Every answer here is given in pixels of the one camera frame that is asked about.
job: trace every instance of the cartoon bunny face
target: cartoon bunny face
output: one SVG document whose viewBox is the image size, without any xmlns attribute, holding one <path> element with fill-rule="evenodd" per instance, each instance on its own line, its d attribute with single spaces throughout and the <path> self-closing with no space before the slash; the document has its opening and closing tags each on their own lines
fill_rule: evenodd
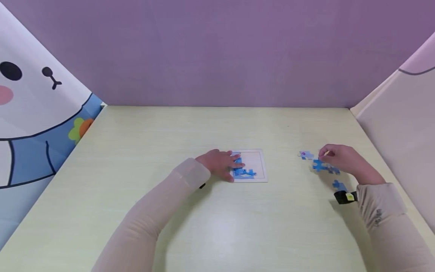
<svg viewBox="0 0 435 272">
<path fill-rule="evenodd" d="M 15 17 L 1 13 L 0 139 L 34 135 L 80 111 L 91 92 Z"/>
</svg>

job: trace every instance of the person's left hand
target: person's left hand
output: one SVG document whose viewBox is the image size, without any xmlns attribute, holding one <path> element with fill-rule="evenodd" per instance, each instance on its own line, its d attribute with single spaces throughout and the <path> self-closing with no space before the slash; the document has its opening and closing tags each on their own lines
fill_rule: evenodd
<svg viewBox="0 0 435 272">
<path fill-rule="evenodd" d="M 234 178 L 228 172 L 228 168 L 241 168 L 244 167 L 244 163 L 235 163 L 234 161 L 240 158 L 240 155 L 231 156 L 232 151 L 219 151 L 219 149 L 213 149 L 204 155 L 196 158 L 203 166 L 205 166 L 212 175 L 218 176 L 226 181 L 233 182 Z"/>
</svg>

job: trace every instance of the beige sleeve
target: beige sleeve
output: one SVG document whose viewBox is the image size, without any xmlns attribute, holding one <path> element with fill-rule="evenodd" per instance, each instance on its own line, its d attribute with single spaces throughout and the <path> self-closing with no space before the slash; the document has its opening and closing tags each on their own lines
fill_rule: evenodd
<svg viewBox="0 0 435 272">
<path fill-rule="evenodd" d="M 190 158 L 141 198 L 104 247 L 93 272 L 151 272 L 157 238 L 183 201 L 210 178 Z"/>
<path fill-rule="evenodd" d="M 392 183 L 358 185 L 358 205 L 383 272 L 432 272 L 435 259 Z"/>
</svg>

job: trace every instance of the purple wall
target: purple wall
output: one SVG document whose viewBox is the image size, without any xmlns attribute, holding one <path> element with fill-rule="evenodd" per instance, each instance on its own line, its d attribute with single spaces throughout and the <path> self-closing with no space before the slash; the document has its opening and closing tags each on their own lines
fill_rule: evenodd
<svg viewBox="0 0 435 272">
<path fill-rule="evenodd" d="M 435 31 L 434 0 L 0 0 L 108 104 L 350 107 Z"/>
</svg>

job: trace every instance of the orange flower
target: orange flower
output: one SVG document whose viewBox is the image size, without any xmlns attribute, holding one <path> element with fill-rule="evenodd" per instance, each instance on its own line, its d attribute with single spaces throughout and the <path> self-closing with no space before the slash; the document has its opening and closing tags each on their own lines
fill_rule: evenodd
<svg viewBox="0 0 435 272">
<path fill-rule="evenodd" d="M 89 129 L 90 125 L 92 125 L 93 121 L 94 120 L 92 118 L 86 120 L 84 120 L 83 118 L 76 118 L 74 120 L 74 127 L 68 133 L 68 138 L 78 144 L 80 139 Z"/>
</svg>

